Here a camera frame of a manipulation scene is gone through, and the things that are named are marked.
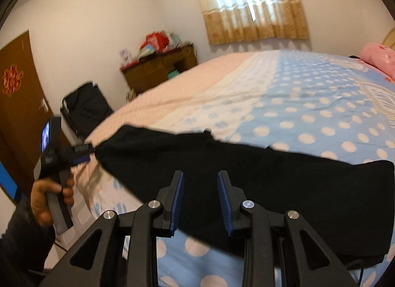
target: red plastic bag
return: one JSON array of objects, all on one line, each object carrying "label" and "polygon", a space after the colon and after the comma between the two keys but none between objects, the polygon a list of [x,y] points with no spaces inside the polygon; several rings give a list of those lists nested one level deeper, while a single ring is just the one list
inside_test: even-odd
[{"label": "red plastic bag", "polygon": [[140,49],[144,48],[148,44],[155,48],[157,53],[162,53],[163,50],[169,45],[169,39],[161,32],[153,32],[147,35],[145,42],[141,45]]}]

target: white curtain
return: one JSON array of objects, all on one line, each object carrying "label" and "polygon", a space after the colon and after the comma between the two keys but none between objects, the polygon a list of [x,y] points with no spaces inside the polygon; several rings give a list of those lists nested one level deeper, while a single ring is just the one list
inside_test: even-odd
[{"label": "white curtain", "polygon": [[300,0],[199,0],[210,44],[308,39]]}]

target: red paper decoration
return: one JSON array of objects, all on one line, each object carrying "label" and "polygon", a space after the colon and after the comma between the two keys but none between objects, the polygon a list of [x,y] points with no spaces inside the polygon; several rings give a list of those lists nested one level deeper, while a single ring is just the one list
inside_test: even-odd
[{"label": "red paper decoration", "polygon": [[11,65],[10,69],[5,69],[3,75],[3,94],[11,95],[20,89],[20,80],[23,77],[23,71],[18,72],[16,65]]}]

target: hand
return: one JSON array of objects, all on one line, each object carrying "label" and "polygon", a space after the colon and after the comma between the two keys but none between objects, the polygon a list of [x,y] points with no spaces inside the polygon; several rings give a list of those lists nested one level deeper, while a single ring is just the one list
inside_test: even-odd
[{"label": "hand", "polygon": [[62,190],[62,186],[50,178],[33,182],[32,193],[30,194],[30,207],[34,218],[41,227],[51,226],[53,224],[47,203],[47,196],[45,195],[46,192],[60,193],[62,191],[64,202],[69,206],[74,204],[73,175],[70,175],[66,181],[66,186]]}]

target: wooden dresser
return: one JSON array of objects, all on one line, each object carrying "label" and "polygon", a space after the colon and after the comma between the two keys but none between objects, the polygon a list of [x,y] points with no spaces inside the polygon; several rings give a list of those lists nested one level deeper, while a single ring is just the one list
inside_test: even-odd
[{"label": "wooden dresser", "polygon": [[167,81],[168,73],[180,73],[198,64],[192,44],[178,47],[164,54],[141,58],[140,62],[122,70],[130,89],[137,94]]}]

